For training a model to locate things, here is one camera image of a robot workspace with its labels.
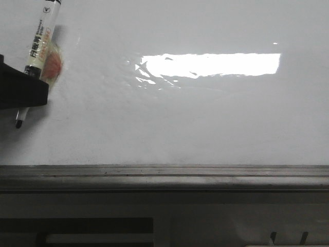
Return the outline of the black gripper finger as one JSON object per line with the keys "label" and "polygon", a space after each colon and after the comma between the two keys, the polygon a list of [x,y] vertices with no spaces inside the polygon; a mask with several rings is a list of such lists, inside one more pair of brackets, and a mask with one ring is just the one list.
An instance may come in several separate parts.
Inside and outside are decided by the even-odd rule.
{"label": "black gripper finger", "polygon": [[48,90],[46,82],[12,68],[1,55],[1,110],[46,105]]}

